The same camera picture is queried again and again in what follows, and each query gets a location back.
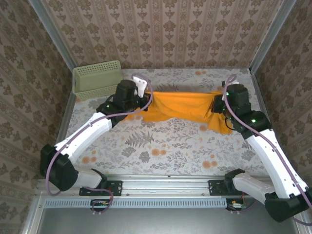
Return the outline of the orange t-shirt with printed logo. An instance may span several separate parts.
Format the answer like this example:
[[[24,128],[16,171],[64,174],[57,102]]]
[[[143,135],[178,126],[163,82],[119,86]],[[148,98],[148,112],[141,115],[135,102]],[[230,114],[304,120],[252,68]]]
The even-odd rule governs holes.
[[[220,134],[231,134],[232,130],[226,126],[224,115],[213,113],[214,99],[220,94],[220,91],[210,93],[154,91],[148,110],[129,115],[125,120],[133,120],[137,116],[142,117],[145,122],[180,118],[205,123],[209,130]]]

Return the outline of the pale green perforated plastic basket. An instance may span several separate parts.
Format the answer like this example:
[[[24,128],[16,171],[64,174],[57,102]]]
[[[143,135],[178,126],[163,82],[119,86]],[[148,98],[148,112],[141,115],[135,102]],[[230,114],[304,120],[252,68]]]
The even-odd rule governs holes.
[[[106,97],[115,93],[121,80],[118,60],[76,67],[73,69],[72,92],[79,99]]]

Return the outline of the floral patterned table cover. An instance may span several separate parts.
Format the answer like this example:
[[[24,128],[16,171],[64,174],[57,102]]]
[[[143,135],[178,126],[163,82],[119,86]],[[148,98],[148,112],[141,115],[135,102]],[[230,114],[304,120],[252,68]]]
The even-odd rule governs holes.
[[[249,92],[254,110],[260,106],[250,71],[242,69],[138,69],[154,91],[208,93],[236,74]],[[104,133],[76,161],[78,167],[118,175],[223,176],[243,169],[252,176],[267,174],[260,158],[241,134],[222,135],[204,123],[172,118],[145,122],[127,117]]]

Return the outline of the small green circuit board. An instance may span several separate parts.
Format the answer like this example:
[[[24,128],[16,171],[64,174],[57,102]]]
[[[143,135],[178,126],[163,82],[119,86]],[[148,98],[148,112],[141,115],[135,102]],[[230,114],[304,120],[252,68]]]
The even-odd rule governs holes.
[[[110,204],[109,199],[93,199],[90,201],[91,210],[93,212],[103,212]]]
[[[229,211],[242,211],[247,208],[245,201],[241,199],[227,199],[227,210]]]

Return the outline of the grey metal panel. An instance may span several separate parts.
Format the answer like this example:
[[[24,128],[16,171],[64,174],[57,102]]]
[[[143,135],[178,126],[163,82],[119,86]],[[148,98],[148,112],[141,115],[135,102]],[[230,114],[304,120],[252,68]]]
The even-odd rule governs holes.
[[[298,234],[291,221],[273,221],[260,205],[232,214],[225,209],[46,209],[38,234]]]

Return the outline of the aluminium corner post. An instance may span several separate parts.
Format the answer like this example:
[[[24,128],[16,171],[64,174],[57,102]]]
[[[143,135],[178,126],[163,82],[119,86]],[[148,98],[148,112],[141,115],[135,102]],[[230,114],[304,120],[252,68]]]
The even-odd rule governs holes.
[[[282,3],[275,14],[251,64],[249,70],[251,74],[255,74],[261,65],[264,57],[268,53],[270,47],[272,46],[275,38],[277,37],[279,31],[281,30],[283,24],[285,23],[289,13],[294,7],[296,0],[282,0]]]
[[[53,22],[51,16],[49,15],[46,7],[44,6],[42,0],[29,0],[31,6],[33,7],[35,13],[39,17],[40,21],[42,22],[45,30],[51,37],[54,45],[56,46],[58,52],[62,56],[63,60],[65,61],[67,67],[72,72],[75,68],[76,64],[74,59],[70,55],[70,52],[65,45],[65,42],[61,38],[61,34],[58,31],[55,23]]]

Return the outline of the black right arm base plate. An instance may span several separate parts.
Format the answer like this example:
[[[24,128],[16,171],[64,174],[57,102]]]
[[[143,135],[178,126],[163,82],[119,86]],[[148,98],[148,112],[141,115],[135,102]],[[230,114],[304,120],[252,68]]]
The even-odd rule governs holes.
[[[209,180],[209,193],[212,196],[217,195],[235,195],[235,192],[227,188],[224,180]]]

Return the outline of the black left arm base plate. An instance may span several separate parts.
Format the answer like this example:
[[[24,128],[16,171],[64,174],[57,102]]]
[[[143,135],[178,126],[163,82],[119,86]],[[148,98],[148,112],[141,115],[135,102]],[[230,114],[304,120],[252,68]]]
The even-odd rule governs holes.
[[[108,192],[103,191],[106,189],[113,193],[114,196],[121,196],[123,182],[121,180],[106,180],[101,182],[95,190],[80,188],[80,196],[109,196]]]

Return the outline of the aluminium mounting rail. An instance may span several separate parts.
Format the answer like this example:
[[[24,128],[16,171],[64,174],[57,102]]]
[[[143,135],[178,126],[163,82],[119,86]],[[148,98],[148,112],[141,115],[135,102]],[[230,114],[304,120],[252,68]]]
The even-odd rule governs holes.
[[[97,172],[80,172],[77,180],[71,178],[62,179],[61,183],[54,185],[44,179],[38,182],[35,195],[79,195],[80,188],[95,190],[106,180],[121,180],[121,196],[129,197],[183,197],[183,196],[211,196],[209,193],[209,180],[224,180],[225,176],[215,175],[103,175]]]

